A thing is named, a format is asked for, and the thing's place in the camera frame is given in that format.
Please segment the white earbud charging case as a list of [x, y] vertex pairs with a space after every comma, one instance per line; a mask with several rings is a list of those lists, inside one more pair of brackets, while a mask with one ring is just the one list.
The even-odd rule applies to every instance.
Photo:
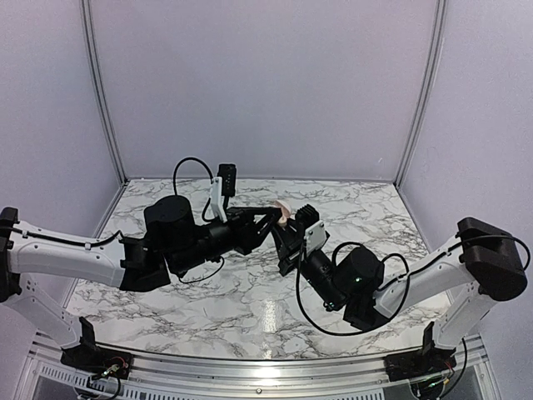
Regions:
[[289, 219], [291, 218], [291, 206], [284, 200], [276, 200], [274, 202], [274, 207], [281, 210], [281, 216], [277, 221], [277, 225], [281, 228], [285, 228], [288, 225]]

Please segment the black earbud charging case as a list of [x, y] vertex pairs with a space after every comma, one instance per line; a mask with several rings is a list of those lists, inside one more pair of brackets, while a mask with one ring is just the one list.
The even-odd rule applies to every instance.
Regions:
[[236, 213], [239, 213], [242, 209], [240, 207], [233, 207], [233, 206], [230, 206], [230, 207], [227, 207], [225, 209], [225, 212], [226, 214], [230, 214], [230, 215], [234, 215]]

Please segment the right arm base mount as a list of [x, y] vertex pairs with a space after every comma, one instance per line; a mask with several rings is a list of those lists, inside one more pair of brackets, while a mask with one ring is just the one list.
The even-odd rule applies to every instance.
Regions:
[[407, 379], [416, 399], [440, 399], [455, 374], [455, 349], [439, 349], [433, 338], [434, 323], [423, 332], [421, 348], [385, 356], [391, 382]]

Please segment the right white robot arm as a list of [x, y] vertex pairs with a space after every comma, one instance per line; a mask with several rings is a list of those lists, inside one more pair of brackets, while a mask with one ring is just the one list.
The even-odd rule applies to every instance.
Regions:
[[365, 245], [349, 242], [342, 259], [322, 247], [329, 235], [322, 221], [305, 225], [289, 219], [272, 231], [281, 275], [295, 272], [306, 280], [328, 312], [343, 312], [353, 334], [372, 332], [417, 303], [462, 287], [461, 295], [428, 326], [429, 337], [412, 365], [430, 373], [497, 304], [520, 296], [527, 287], [531, 251], [519, 238], [473, 217], [457, 224], [455, 236], [403, 273], [385, 275], [387, 255], [379, 258]]

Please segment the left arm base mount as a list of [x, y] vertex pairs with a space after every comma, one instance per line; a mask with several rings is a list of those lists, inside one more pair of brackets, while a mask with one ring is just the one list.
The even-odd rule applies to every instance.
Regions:
[[62, 348], [61, 363], [90, 372], [92, 375], [87, 383], [88, 388], [98, 380], [115, 379], [115, 393], [108, 399], [117, 399], [122, 391], [122, 380], [129, 376], [133, 355], [130, 352], [98, 346], [92, 324], [84, 317], [80, 317], [79, 322], [79, 342], [74, 347]]

